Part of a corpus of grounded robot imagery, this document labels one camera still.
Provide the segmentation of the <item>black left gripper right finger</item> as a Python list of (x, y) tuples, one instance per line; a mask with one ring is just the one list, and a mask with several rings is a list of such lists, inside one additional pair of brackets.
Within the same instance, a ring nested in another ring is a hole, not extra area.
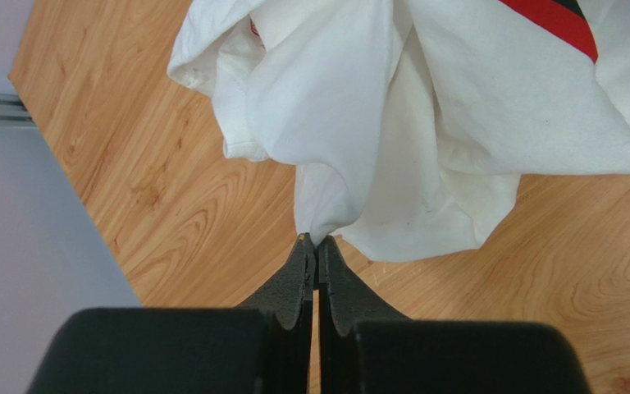
[(572, 346), (542, 323), (414, 320), (317, 249), (325, 393), (587, 393)]

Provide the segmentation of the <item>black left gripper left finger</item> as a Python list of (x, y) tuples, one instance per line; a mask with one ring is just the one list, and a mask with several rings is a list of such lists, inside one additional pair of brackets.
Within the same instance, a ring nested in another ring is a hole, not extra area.
[(314, 247), (231, 308), (93, 308), (58, 329), (31, 393), (305, 393)]

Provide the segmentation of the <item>white Coca-Cola print t-shirt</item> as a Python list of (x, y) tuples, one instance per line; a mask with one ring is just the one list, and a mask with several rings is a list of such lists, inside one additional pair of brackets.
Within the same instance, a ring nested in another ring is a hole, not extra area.
[(378, 261), (480, 247), (524, 174), (630, 174), (630, 1), (195, 1), (167, 73)]

